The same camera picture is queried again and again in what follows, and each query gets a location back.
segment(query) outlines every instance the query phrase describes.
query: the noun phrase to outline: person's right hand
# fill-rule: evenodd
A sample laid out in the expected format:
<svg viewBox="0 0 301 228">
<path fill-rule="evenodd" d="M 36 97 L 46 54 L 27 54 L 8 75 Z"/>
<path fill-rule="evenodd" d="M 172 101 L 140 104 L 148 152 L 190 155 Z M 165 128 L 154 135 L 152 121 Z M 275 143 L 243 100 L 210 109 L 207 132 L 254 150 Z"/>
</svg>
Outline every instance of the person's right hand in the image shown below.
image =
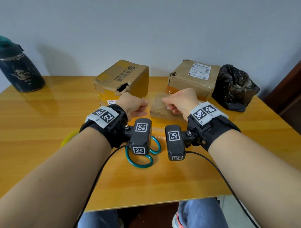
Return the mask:
<svg viewBox="0 0 301 228">
<path fill-rule="evenodd" d="M 163 98 L 162 101 L 173 113 L 182 113 L 186 121 L 188 121 L 187 117 L 190 115 L 190 111 L 199 105 L 197 95 L 192 88 L 180 90 L 169 97 Z"/>
</svg>

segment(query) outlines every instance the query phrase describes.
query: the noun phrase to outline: black plastic bag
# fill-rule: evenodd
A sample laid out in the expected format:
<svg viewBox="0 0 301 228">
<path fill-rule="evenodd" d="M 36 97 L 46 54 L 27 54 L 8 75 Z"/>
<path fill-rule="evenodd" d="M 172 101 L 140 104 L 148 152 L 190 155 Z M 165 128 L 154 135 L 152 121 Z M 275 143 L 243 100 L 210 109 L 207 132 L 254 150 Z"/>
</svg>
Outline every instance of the black plastic bag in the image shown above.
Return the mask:
<svg viewBox="0 0 301 228">
<path fill-rule="evenodd" d="M 225 109 L 244 112 L 259 90 L 246 72 L 226 64 L 219 71 L 212 97 Z"/>
</svg>

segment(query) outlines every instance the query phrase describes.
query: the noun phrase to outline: dark blue thermos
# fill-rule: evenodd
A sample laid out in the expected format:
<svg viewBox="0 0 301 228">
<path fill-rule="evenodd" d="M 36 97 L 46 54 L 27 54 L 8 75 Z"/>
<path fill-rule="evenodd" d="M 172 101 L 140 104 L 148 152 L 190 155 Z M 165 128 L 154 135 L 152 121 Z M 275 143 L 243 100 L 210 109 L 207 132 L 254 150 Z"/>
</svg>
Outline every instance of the dark blue thermos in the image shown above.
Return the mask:
<svg viewBox="0 0 301 228">
<path fill-rule="evenodd" d="M 20 45 L 0 36 L 0 69 L 20 92 L 41 89 L 45 81 Z"/>
</svg>

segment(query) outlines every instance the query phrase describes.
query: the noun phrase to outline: yellow table surface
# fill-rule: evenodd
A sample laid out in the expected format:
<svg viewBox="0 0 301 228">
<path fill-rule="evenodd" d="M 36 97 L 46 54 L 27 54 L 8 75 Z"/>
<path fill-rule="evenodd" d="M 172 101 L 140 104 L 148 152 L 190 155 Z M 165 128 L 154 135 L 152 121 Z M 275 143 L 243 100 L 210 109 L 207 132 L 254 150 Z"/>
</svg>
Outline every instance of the yellow table surface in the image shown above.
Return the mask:
<svg viewBox="0 0 301 228">
<path fill-rule="evenodd" d="M 39 91 L 19 93 L 10 86 L 0 94 L 0 196 L 58 150 L 63 139 L 99 107 L 93 79 L 47 76 L 47 85 Z M 150 103 L 157 92 L 165 91 L 166 83 L 166 77 L 150 77 L 146 97 Z M 209 102 L 229 115 L 248 137 L 301 170 L 301 136 L 258 97 L 244 113 L 227 111 L 212 98 Z M 153 131 L 153 135 L 163 150 L 152 155 L 154 165 L 135 168 L 121 149 L 105 166 L 87 211 L 230 194 L 209 162 L 193 154 L 171 162 L 164 134 Z M 211 159 L 200 146 L 189 149 Z M 131 157 L 141 163 L 147 161 L 145 157 Z"/>
</svg>

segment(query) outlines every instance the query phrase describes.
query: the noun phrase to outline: barcode label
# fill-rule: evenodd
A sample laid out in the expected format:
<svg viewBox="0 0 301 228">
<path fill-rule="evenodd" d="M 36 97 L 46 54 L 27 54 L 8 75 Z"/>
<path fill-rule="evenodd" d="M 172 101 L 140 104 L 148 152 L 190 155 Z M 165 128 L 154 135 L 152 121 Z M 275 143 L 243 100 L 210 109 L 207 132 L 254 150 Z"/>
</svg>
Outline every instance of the barcode label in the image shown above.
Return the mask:
<svg viewBox="0 0 301 228">
<path fill-rule="evenodd" d="M 108 104 L 111 105 L 111 104 L 115 104 L 116 103 L 116 100 L 107 100 Z"/>
<path fill-rule="evenodd" d="M 199 79 L 208 80 L 210 70 L 211 70 L 211 66 L 207 66 L 200 63 L 194 63 L 188 75 Z"/>
</svg>

